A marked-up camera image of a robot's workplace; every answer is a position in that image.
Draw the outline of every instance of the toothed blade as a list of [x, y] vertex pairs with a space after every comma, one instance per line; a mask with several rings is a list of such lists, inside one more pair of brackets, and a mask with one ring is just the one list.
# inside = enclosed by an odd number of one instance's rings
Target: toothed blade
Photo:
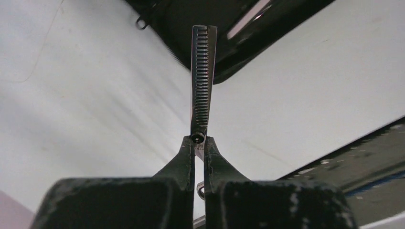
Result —
[[211, 90], [215, 67], [217, 27], [194, 25], [192, 28], [192, 120], [195, 143], [204, 141], [210, 114]]

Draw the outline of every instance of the white surface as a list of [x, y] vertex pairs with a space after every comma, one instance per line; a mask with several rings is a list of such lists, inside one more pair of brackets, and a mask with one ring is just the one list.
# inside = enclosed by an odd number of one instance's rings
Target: white surface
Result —
[[360, 229], [404, 229], [405, 212], [374, 223], [361, 226]]
[[[216, 85], [221, 153], [276, 179], [404, 115], [404, 7], [336, 1]], [[177, 153], [189, 73], [123, 1], [3, 0], [0, 18], [1, 190], [36, 210], [62, 177], [150, 176]]]

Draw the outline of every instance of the zipper pull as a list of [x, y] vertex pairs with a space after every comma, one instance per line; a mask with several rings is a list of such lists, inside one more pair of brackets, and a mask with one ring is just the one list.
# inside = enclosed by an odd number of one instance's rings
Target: zipper pull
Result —
[[148, 8], [145, 12], [140, 13], [140, 17], [137, 19], [135, 26], [139, 30], [144, 30], [149, 25], [152, 14], [156, 11], [157, 6], [159, 3], [154, 3], [150, 8]]

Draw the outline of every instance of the black case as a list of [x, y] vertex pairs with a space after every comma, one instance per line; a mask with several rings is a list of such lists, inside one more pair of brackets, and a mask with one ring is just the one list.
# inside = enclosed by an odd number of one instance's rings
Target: black case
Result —
[[137, 27], [151, 26], [176, 59], [190, 69], [192, 26], [218, 27], [214, 84], [221, 83], [293, 28], [334, 0], [270, 0], [260, 18], [232, 39], [230, 29], [258, 0], [126, 0], [140, 15]]

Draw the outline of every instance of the blade teeth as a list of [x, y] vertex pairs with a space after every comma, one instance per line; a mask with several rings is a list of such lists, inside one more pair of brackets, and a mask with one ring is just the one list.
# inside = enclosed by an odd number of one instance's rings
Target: blade teeth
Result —
[[208, 28], [198, 28], [196, 32], [195, 61], [195, 120], [199, 126], [208, 126], [209, 112], [209, 49]]

